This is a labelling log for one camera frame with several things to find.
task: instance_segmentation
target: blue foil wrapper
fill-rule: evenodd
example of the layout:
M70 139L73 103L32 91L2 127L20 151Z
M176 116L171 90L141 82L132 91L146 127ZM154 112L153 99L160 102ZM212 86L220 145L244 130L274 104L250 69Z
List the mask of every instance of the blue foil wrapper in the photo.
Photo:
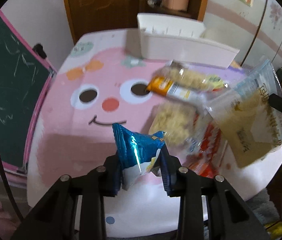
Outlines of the blue foil wrapper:
M122 168L122 188L128 188L135 180L149 173L163 147L163 131L153 135L132 132L118 123L112 124L115 143Z

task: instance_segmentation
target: black pupil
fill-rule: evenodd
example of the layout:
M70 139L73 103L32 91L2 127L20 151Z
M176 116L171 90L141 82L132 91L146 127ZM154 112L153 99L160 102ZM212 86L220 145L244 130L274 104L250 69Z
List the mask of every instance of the black pupil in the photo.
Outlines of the black pupil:
M88 103L94 100L97 97L98 93L95 89L89 89L81 92L79 99L83 103Z
M145 84L137 83L131 87L131 92L136 96L146 96L147 94L150 93L150 91L147 90L146 87L147 85Z

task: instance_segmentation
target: metal screw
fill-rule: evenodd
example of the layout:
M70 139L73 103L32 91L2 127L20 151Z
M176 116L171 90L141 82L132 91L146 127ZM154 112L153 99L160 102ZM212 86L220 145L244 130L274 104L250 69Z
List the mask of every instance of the metal screw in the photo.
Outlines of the metal screw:
M61 180L62 182L68 181L69 179L70 179L70 176L67 175L67 174L64 174L64 175L62 175L62 176L60 177L60 180Z
M105 172L105 170L106 170L105 166L99 166L97 168L97 172Z
M216 181L218 182L223 182L224 181L224 177L222 175L216 175L215 176Z
M179 172L181 172L181 173L187 173L187 172L188 172L188 168L187 168L187 167L180 167L180 168L179 168Z

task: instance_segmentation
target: chalkboard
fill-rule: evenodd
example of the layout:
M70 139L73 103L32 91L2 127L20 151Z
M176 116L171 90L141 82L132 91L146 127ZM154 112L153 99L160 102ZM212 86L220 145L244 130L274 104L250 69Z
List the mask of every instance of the chalkboard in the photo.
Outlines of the chalkboard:
M16 170L25 168L33 130L29 126L52 75L24 44L0 16L0 153L4 166Z

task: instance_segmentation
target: white storage box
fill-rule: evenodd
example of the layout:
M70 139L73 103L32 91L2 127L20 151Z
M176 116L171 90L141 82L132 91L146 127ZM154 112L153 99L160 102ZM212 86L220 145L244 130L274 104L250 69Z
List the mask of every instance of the white storage box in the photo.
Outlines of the white storage box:
M177 60L227 68L240 51L216 41L200 38L202 22L162 14L137 16L142 57Z

